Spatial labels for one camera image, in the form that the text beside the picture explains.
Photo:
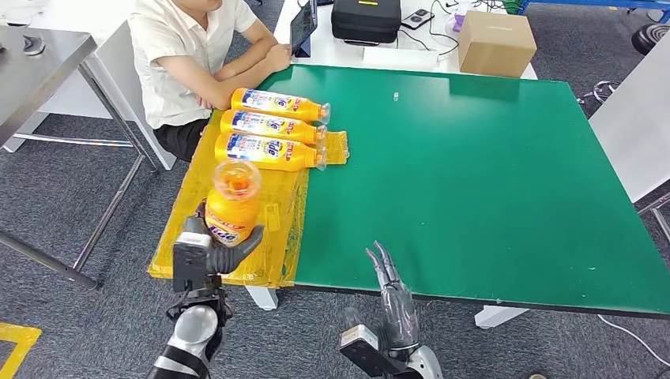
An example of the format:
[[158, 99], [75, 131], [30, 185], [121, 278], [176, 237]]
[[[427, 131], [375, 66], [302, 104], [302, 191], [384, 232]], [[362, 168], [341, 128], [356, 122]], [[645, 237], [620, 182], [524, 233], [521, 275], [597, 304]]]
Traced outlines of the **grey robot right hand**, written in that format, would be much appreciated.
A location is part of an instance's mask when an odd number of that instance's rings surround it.
[[378, 280], [385, 318], [367, 326], [354, 308], [345, 310], [346, 326], [340, 343], [362, 340], [378, 351], [412, 350], [419, 344], [419, 324], [412, 294], [400, 277], [390, 253], [377, 240], [375, 250], [365, 249]]

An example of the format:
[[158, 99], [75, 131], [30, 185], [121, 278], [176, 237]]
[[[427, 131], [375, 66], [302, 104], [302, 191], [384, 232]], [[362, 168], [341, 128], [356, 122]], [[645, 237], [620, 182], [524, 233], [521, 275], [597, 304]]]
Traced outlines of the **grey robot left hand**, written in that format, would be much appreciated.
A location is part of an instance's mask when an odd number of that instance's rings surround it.
[[235, 271], [261, 243], [264, 227], [257, 225], [241, 243], [229, 247], [219, 242], [205, 222], [205, 201], [186, 218], [173, 244], [173, 273], [194, 276]]

